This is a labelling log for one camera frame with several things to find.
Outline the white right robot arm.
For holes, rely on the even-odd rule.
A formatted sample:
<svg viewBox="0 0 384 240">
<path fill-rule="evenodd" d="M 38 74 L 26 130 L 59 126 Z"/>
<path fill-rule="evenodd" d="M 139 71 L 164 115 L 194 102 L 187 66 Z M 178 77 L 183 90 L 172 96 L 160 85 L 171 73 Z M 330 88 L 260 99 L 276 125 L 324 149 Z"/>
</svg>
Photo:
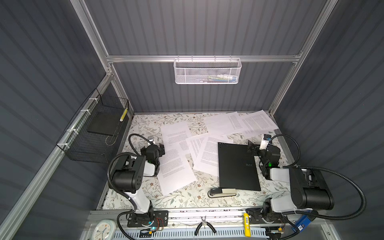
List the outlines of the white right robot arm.
<svg viewBox="0 0 384 240">
<path fill-rule="evenodd" d="M 251 218 L 261 218 L 265 223 L 274 223 L 277 219 L 286 221 L 288 215 L 304 215 L 332 221 L 345 221 L 360 216 L 367 207 L 367 198 L 363 190 L 350 178 L 322 167 L 302 167 L 298 160 L 280 167 L 281 150 L 273 144 L 278 135 L 263 135 L 260 144 L 247 142 L 247 151 L 259 158 L 259 168 L 266 180 L 290 184 L 290 194 L 278 198 L 267 198 L 262 207 L 246 209 Z M 323 176 L 328 173 L 349 183 L 358 193 L 359 208 L 344 216 L 321 215 L 318 211 L 332 210 L 335 200 Z"/>
</svg>

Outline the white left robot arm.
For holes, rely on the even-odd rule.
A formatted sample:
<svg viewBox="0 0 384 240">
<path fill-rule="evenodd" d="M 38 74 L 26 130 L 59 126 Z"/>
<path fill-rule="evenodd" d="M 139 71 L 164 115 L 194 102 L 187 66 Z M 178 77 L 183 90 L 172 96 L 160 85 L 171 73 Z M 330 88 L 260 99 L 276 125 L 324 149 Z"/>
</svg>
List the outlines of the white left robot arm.
<svg viewBox="0 0 384 240">
<path fill-rule="evenodd" d="M 132 137 L 145 140 L 148 146 L 138 152 L 132 144 Z M 155 211 L 141 185 L 144 177 L 156 177 L 159 174 L 160 157 L 165 154 L 165 147 L 140 134 L 130 134 L 128 141 L 133 152 L 120 153 L 110 161 L 107 182 L 110 189 L 126 198 L 133 206 L 127 213 L 127 216 L 132 218 L 130 224 L 149 226 L 155 220 Z"/>
</svg>

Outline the black file folder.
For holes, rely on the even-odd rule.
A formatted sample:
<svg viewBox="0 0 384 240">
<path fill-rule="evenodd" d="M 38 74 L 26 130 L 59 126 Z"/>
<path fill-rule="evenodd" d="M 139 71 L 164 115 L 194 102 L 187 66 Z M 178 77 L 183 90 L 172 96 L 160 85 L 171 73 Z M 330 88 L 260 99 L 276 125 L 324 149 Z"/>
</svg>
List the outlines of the black file folder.
<svg viewBox="0 0 384 240">
<path fill-rule="evenodd" d="M 218 143 L 218 156 L 220 188 L 261 191 L 255 157 L 248 146 Z"/>
</svg>

